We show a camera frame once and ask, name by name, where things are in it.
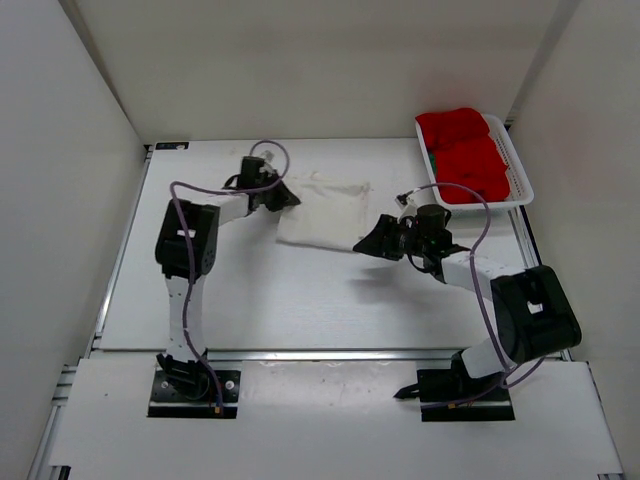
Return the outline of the white t shirt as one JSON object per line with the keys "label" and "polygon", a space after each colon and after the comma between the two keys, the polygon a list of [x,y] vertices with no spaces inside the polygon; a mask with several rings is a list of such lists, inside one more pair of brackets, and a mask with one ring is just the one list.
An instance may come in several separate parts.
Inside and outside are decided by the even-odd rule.
{"label": "white t shirt", "polygon": [[368,182],[333,180],[313,172],[292,177],[287,185],[300,204],[283,210],[279,242],[350,252],[367,234]]}

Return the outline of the red t shirt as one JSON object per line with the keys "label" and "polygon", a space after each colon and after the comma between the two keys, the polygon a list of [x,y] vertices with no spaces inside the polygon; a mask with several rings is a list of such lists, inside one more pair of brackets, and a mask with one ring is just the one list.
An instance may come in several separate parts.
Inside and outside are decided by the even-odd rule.
{"label": "red t shirt", "polygon": [[416,117],[428,154],[436,155],[436,181],[449,204],[502,202],[510,194],[507,165],[483,116],[472,108]]}

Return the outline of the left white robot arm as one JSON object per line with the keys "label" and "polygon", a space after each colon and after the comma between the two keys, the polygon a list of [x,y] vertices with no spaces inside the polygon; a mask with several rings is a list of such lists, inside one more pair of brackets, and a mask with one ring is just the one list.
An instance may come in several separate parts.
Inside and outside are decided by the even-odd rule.
{"label": "left white robot arm", "polygon": [[155,246],[169,295],[169,344],[157,356],[167,381],[190,401],[206,397],[220,412],[223,385],[208,360],[203,333],[206,278],[217,258],[219,230],[261,207],[280,212],[301,204],[284,174],[261,156],[242,158],[220,190],[174,181]]}

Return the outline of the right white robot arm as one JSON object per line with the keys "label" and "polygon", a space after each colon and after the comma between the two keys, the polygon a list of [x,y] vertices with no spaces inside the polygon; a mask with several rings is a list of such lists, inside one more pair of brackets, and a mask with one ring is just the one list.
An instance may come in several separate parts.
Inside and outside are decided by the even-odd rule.
{"label": "right white robot arm", "polygon": [[420,396],[433,404],[459,405],[508,386],[521,365],[581,342],[582,332],[555,271],[546,265],[516,268],[454,242],[451,213],[437,204],[379,217],[354,252],[389,261],[407,259],[422,274],[472,292],[488,337],[456,353],[448,369],[424,375],[399,399]]}

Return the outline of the black label on table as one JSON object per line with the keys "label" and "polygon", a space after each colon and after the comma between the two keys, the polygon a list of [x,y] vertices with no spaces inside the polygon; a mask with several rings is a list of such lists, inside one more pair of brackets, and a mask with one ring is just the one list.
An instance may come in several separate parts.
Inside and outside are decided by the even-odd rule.
{"label": "black label on table", "polygon": [[181,142],[158,142],[155,145],[155,150],[173,151],[173,150],[186,150],[189,148],[188,141]]}

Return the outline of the white plastic basket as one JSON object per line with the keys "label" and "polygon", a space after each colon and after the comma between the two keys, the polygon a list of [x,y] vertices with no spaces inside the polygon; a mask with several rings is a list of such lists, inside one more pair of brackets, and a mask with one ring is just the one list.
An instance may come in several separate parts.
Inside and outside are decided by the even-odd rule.
{"label": "white plastic basket", "polygon": [[[504,127],[501,120],[490,114],[481,114],[489,125],[490,137],[496,144],[499,154],[504,163],[507,165],[506,176],[510,185],[510,194],[502,202],[486,202],[489,209],[493,212],[506,211],[512,208],[525,206],[530,204],[534,199],[534,192],[527,178],[522,162],[520,161],[515,147]],[[480,201],[469,204],[449,204],[445,202],[440,195],[441,184],[436,181],[428,159],[428,151],[424,144],[422,133],[415,118],[415,129],[419,141],[421,153],[427,167],[428,178],[431,183],[436,186],[433,188],[433,195],[436,202],[447,209],[456,213],[470,213],[472,211],[480,211],[483,206]]]}

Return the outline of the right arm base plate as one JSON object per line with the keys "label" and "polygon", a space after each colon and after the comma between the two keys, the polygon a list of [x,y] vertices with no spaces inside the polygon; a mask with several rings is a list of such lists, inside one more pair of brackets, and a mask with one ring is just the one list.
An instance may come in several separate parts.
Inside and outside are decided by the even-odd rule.
{"label": "right arm base plate", "polygon": [[417,381],[400,388],[393,398],[417,399],[422,422],[514,421],[510,394],[499,386],[500,380],[500,374],[467,379],[452,369],[421,369]]}

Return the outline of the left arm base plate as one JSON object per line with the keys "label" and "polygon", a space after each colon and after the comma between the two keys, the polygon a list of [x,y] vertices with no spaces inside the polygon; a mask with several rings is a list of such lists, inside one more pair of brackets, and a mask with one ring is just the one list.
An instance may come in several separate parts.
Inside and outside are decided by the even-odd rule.
{"label": "left arm base plate", "polygon": [[157,367],[149,396],[149,418],[235,419],[241,387],[241,371],[223,369],[217,375],[221,383],[222,406],[218,391],[207,376],[196,385],[179,386],[178,382]]}

